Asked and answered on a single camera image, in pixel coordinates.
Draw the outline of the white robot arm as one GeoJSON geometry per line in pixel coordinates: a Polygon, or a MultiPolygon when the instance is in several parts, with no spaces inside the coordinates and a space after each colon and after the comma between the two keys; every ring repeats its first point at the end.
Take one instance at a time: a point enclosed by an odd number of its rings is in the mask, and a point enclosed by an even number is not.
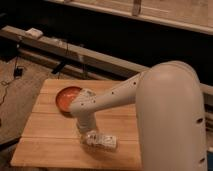
{"type": "Polygon", "coordinates": [[[76,99],[73,116],[136,105],[142,171],[208,171],[204,98],[195,70],[170,61],[96,97],[76,99]]]}

